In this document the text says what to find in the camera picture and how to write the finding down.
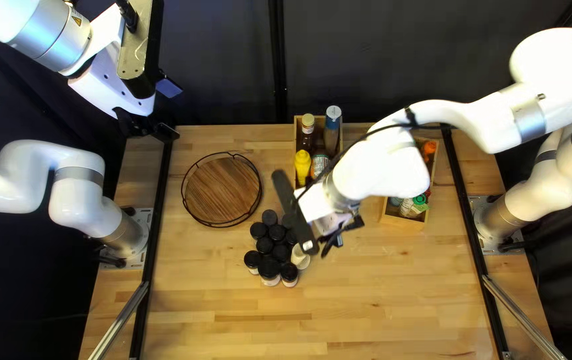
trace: black metal rail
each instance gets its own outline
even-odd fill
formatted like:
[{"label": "black metal rail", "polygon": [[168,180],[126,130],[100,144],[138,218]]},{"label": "black metal rail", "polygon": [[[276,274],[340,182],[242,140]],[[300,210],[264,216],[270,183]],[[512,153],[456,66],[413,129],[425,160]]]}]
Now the black metal rail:
[{"label": "black metal rail", "polygon": [[268,0],[271,21],[271,48],[273,50],[273,79],[275,115],[277,121],[288,123],[288,86],[286,86],[286,41],[284,38],[283,0]]},{"label": "black metal rail", "polygon": [[474,268],[477,271],[477,278],[479,279],[479,287],[482,291],[483,303],[488,314],[488,321],[490,322],[490,330],[494,339],[495,347],[497,348],[498,358],[503,359],[503,352],[508,351],[508,344],[506,336],[503,333],[501,325],[501,318],[499,317],[499,310],[494,296],[483,285],[482,276],[488,275],[488,268],[483,259],[482,249],[479,246],[479,239],[477,237],[477,228],[474,226],[473,211],[470,209],[470,202],[468,201],[468,194],[466,192],[466,183],[464,177],[461,175],[461,168],[459,168],[459,160],[457,159],[457,152],[455,151],[455,144],[452,141],[452,131],[450,129],[441,130],[443,135],[444,145],[446,146],[446,153],[448,154],[448,161],[450,162],[450,170],[452,171],[452,178],[455,181],[455,188],[457,189],[457,198],[459,200],[459,207],[461,215],[466,224],[466,233],[470,249],[473,252]]},{"label": "black metal rail", "polygon": [[146,331],[146,320],[148,319],[148,308],[150,305],[150,293],[152,290],[153,272],[155,270],[155,259],[157,258],[157,243],[161,232],[162,210],[164,209],[164,199],[166,198],[166,184],[168,184],[168,170],[170,169],[170,159],[173,150],[173,142],[164,143],[162,151],[162,161],[159,167],[159,177],[157,178],[157,191],[155,193],[155,205],[153,207],[153,218],[150,224],[150,234],[148,236],[148,249],[146,250],[146,262],[144,263],[144,274],[141,281],[149,282],[148,292],[137,307],[137,315],[132,330],[132,340],[130,342],[130,360],[139,360],[144,349],[144,336]]}]

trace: white bottle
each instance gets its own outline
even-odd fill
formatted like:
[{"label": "white bottle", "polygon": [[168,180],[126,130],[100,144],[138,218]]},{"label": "white bottle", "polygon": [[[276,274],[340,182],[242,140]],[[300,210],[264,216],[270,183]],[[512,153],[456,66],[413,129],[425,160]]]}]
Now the white bottle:
[{"label": "white bottle", "polygon": [[310,255],[304,253],[301,249],[301,245],[297,243],[292,248],[292,254],[290,255],[290,262],[295,264],[299,270],[304,270],[310,264]]}]

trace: black jar lid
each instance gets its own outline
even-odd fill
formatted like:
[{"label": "black jar lid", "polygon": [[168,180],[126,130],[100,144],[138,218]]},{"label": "black jar lid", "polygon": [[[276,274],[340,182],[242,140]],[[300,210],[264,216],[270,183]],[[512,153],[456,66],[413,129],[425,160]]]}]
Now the black jar lid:
[{"label": "black jar lid", "polygon": [[280,263],[290,261],[290,248],[283,244],[277,244],[273,247],[273,258]]},{"label": "black jar lid", "polygon": [[273,280],[282,271],[282,266],[279,261],[265,256],[262,262],[259,263],[259,275],[266,280]]},{"label": "black jar lid", "polygon": [[262,222],[266,224],[266,226],[277,224],[277,213],[270,209],[264,211],[264,213],[262,213]]},{"label": "black jar lid", "polygon": [[295,246],[297,245],[297,235],[295,235],[295,232],[292,230],[288,230],[286,232],[286,238],[285,238],[286,242],[290,245],[290,246]]},{"label": "black jar lid", "polygon": [[297,218],[297,215],[295,215],[295,214],[285,213],[284,216],[282,216],[283,227],[285,227],[288,230],[292,229],[295,226],[295,219],[296,218]]},{"label": "black jar lid", "polygon": [[286,236],[286,228],[275,224],[268,228],[268,234],[270,235],[271,239],[273,239],[273,241],[279,243],[282,242]]},{"label": "black jar lid", "polygon": [[273,241],[268,238],[257,240],[257,251],[264,255],[270,254],[273,251]]},{"label": "black jar lid", "polygon": [[256,222],[253,225],[250,225],[250,236],[255,240],[263,238],[267,233],[268,227],[261,222]]},{"label": "black jar lid", "polygon": [[257,250],[250,250],[244,255],[244,264],[246,264],[248,268],[256,269],[261,261],[262,255]]},{"label": "black jar lid", "polygon": [[298,275],[299,271],[297,270],[297,266],[293,263],[282,264],[282,279],[285,282],[293,282],[297,280]]}]

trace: metal mounting plate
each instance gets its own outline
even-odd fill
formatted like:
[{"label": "metal mounting plate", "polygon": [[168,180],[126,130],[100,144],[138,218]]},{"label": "metal mounting plate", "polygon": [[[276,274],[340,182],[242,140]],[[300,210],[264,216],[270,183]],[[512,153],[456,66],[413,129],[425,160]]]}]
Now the metal mounting plate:
[{"label": "metal mounting plate", "polygon": [[[489,195],[469,195],[468,201],[470,203],[470,209],[475,214],[477,211],[481,211],[491,205],[488,202]],[[515,242],[524,241],[524,237],[521,234],[521,230],[517,230],[512,236]],[[485,239],[477,233],[477,238],[479,239],[479,246],[482,248],[483,255],[521,255],[525,254],[523,249],[513,249],[506,252],[501,252],[498,250],[498,243],[495,241],[484,241]]]},{"label": "metal mounting plate", "polygon": [[[135,221],[146,227],[146,229],[149,231],[150,230],[150,222],[152,221],[153,218],[153,208],[135,208],[135,215],[132,216],[133,219],[135,219]],[[143,269],[144,268],[144,263],[146,262],[146,251],[148,249],[148,246],[146,245],[144,247],[143,250],[141,250],[141,253],[139,253],[139,255],[133,257],[133,258],[128,258],[125,259],[126,261],[126,267],[124,268],[118,268],[114,265],[110,265],[110,264],[104,264],[104,263],[100,263],[99,264],[99,269],[100,270],[136,270],[136,269]],[[100,255],[101,256],[105,256],[107,258],[114,258],[113,255],[111,255],[111,253],[109,252],[108,249],[102,249],[100,251]]]}]

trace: wooden crate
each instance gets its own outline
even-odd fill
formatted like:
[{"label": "wooden crate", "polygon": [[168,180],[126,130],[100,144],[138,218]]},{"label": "wooden crate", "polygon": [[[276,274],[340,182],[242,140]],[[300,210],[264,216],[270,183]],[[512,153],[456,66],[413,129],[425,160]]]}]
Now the wooden crate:
[{"label": "wooden crate", "polygon": [[[414,137],[414,141],[421,151],[421,147],[424,143],[433,141],[437,144],[435,152],[431,155],[428,155],[428,163],[426,167],[428,168],[428,173],[430,174],[430,188],[432,188],[432,182],[435,176],[435,159],[437,159],[437,153],[439,152],[439,141],[435,139],[428,139],[428,138],[421,138],[418,136]],[[419,217],[416,218],[405,218],[399,215],[399,208],[397,206],[392,206],[388,203],[388,198],[384,198],[384,206],[381,211],[381,217],[379,218],[379,222],[383,224],[391,224],[396,225],[403,229],[408,229],[410,231],[421,231],[423,226],[428,222],[428,216],[430,215],[430,209],[424,211],[423,213],[419,214]]]},{"label": "wooden crate", "polygon": [[[295,153],[297,153],[297,144],[301,141],[301,117],[303,115],[295,115],[295,128],[294,136],[295,142],[292,144],[292,166],[295,167]],[[314,116],[314,139],[313,143],[316,143],[319,137],[323,138],[323,128],[325,127],[325,115],[315,115]],[[337,153],[343,151],[343,120],[342,117],[339,118],[339,141],[337,142],[337,147],[339,148]],[[297,186],[297,172],[294,172],[295,179],[294,185]]]}]

